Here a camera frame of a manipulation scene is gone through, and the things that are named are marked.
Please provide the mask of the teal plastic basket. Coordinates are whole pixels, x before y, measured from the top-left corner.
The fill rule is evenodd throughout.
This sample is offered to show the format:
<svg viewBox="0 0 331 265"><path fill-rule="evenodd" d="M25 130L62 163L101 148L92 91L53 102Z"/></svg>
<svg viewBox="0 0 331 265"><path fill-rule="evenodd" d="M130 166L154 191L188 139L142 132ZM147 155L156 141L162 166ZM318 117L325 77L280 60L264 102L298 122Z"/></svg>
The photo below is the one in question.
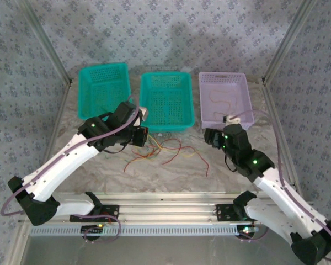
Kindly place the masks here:
<svg viewBox="0 0 331 265"><path fill-rule="evenodd" d="M83 68L78 75L78 117L81 120L113 112L131 95L124 62Z"/></svg>
<svg viewBox="0 0 331 265"><path fill-rule="evenodd" d="M146 72L141 76L140 105L148 110L150 132L184 131L195 124L191 75L179 71Z"/></svg>

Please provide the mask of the lilac plastic basket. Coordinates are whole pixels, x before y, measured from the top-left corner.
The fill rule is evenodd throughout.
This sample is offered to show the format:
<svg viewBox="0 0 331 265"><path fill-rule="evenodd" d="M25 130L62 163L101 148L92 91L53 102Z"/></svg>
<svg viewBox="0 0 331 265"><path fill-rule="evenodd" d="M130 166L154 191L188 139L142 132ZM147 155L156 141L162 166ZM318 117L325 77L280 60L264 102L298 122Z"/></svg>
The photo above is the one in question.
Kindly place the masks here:
<svg viewBox="0 0 331 265"><path fill-rule="evenodd" d="M252 110L247 79L243 73L200 72L199 94L203 129L222 130L224 116Z"/></svg>

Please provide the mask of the right controller board green light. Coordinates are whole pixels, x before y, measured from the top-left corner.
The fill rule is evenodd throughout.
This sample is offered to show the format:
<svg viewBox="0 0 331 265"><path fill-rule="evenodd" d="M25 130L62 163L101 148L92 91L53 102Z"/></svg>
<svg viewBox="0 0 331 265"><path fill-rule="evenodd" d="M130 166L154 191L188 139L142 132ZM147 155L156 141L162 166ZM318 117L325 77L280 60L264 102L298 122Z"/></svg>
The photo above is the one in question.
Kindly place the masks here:
<svg viewBox="0 0 331 265"><path fill-rule="evenodd" d="M258 229L255 226L250 225L237 225L237 231L239 235L253 237Z"/></svg>

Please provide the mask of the controller board green light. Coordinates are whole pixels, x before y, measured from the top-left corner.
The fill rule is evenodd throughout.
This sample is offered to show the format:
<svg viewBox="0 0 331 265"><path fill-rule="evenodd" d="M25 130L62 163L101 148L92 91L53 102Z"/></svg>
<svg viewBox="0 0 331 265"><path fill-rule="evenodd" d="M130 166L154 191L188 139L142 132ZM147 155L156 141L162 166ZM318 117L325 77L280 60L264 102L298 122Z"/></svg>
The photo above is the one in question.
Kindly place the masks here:
<svg viewBox="0 0 331 265"><path fill-rule="evenodd" d="M102 234L103 233L103 225L83 225L81 226L80 233L81 234Z"/></svg>
<svg viewBox="0 0 331 265"><path fill-rule="evenodd" d="M250 225L237 225L237 231L239 235L253 237L258 229L255 226Z"/></svg>

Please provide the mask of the left controller board green light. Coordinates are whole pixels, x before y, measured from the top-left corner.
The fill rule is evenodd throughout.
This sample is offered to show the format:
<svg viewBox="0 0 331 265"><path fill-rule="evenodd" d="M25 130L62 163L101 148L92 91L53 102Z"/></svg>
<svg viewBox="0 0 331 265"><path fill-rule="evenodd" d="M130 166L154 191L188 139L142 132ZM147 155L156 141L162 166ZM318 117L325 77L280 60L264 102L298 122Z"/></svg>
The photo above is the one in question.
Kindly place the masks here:
<svg viewBox="0 0 331 265"><path fill-rule="evenodd" d="M103 225L83 225L81 226L80 233L81 234L102 234L103 233Z"/></svg>

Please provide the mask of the grey metal panel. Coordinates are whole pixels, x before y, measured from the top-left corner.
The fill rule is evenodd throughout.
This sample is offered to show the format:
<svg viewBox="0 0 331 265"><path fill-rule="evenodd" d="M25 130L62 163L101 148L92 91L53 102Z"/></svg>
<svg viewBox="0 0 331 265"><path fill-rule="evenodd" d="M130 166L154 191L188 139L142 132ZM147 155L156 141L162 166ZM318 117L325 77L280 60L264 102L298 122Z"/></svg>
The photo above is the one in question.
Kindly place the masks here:
<svg viewBox="0 0 331 265"><path fill-rule="evenodd" d="M303 265L290 247L268 234L259 241L234 236L120 237L87 244L80 237L31 237L20 265Z"/></svg>

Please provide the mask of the aluminium side rail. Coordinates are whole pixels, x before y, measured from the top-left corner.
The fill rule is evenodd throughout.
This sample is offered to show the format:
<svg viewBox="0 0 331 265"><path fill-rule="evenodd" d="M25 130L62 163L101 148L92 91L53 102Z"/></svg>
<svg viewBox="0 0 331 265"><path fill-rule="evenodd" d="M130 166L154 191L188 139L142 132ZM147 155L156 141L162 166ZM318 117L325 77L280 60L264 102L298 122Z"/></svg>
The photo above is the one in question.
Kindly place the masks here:
<svg viewBox="0 0 331 265"><path fill-rule="evenodd" d="M284 177L290 181L290 183L294 186L295 190L299 195L303 195L295 165L293 163L286 137L280 123L279 115L275 108L273 97L268 86L264 82L262 82L262 84L262 90L266 101L267 110L273 120L274 128L277 132L277 138L280 143L280 156L281 164L283 166Z"/></svg>
<svg viewBox="0 0 331 265"><path fill-rule="evenodd" d="M62 117L64 108L65 108L67 96L68 96L68 93L69 93L72 82L73 82L73 80L71 79L69 81L69 83L67 84L65 92L63 94L61 105L59 107L57 117L56 117L56 120L55 120L55 123L54 123L54 127L53 127L53 130L52 130L52 133L51 133L51 137L49 139L46 151L45 151L43 159L42 159L42 163L41 163L42 165L44 165L50 159L51 153L54 149L54 144L55 144L57 134L58 134L57 131L58 131L58 128L60 126L61 117Z"/></svg>

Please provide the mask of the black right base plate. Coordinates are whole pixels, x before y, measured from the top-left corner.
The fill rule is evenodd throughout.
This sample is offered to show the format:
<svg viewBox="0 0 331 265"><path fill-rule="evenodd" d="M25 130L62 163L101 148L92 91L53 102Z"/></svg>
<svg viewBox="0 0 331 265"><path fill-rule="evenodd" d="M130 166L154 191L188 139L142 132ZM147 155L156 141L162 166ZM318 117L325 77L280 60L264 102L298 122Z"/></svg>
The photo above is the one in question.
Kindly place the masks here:
<svg viewBox="0 0 331 265"><path fill-rule="evenodd" d="M217 204L215 212L218 221L250 221L243 206L235 204Z"/></svg>

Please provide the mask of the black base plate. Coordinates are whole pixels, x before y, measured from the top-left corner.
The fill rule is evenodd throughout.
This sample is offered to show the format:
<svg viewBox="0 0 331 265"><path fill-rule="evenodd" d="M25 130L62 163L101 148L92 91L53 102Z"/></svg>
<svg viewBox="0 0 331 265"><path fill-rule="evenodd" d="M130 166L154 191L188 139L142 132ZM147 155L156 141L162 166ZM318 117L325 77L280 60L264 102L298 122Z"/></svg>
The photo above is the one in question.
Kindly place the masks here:
<svg viewBox="0 0 331 265"><path fill-rule="evenodd" d="M215 212L218 221L250 221L243 206L235 204L217 204Z"/></svg>
<svg viewBox="0 0 331 265"><path fill-rule="evenodd" d="M80 218L75 215L71 215L70 222L115 222L112 218L105 217L106 215L118 218L119 206L118 205L101 205L95 207L88 216L94 216L94 218Z"/></svg>

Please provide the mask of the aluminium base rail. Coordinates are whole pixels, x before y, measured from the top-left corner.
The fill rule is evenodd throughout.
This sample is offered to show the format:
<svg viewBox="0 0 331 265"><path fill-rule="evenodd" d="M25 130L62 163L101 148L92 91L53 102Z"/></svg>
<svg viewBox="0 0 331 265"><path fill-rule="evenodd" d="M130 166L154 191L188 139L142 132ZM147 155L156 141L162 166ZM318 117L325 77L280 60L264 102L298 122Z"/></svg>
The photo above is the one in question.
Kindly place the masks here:
<svg viewBox="0 0 331 265"><path fill-rule="evenodd" d="M124 225L212 224L215 206L232 204L239 193L97 193L103 205L118 205Z"/></svg>

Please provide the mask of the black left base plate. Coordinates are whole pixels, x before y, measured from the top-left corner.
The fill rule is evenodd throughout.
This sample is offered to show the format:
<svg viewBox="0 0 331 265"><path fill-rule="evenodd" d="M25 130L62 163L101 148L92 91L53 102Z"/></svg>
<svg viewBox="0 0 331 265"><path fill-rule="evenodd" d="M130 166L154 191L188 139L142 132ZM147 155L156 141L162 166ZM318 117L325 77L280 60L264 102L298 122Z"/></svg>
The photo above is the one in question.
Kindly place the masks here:
<svg viewBox="0 0 331 265"><path fill-rule="evenodd" d="M88 216L94 216L94 218L80 218L75 215L71 215L70 222L115 222L112 218L105 217L106 215L118 218L119 206L118 205L101 205L95 207Z"/></svg>

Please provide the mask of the aluminium corner post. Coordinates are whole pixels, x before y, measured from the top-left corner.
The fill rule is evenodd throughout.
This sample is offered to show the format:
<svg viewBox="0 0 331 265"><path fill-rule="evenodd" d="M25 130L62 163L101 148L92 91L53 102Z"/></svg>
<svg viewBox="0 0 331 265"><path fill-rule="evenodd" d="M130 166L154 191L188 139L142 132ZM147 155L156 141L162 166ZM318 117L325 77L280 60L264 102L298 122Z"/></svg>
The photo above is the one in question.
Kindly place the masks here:
<svg viewBox="0 0 331 265"><path fill-rule="evenodd" d="M262 77L262 82L265 85L269 84L273 80L280 65L282 64L288 52L290 51L293 42L297 38L301 29L303 28L310 12L312 11L316 3L317 0L302 0L299 8L297 9L296 14L293 16L293 19L290 23L287 32L285 33L274 57L271 60L271 63L268 66L265 75Z"/></svg>
<svg viewBox="0 0 331 265"><path fill-rule="evenodd" d="M42 24L40 23L38 16L35 14L35 11L29 0L15 1L60 78L64 81L65 84L71 84L71 78L63 66L62 61L55 51L47 33L42 27Z"/></svg>

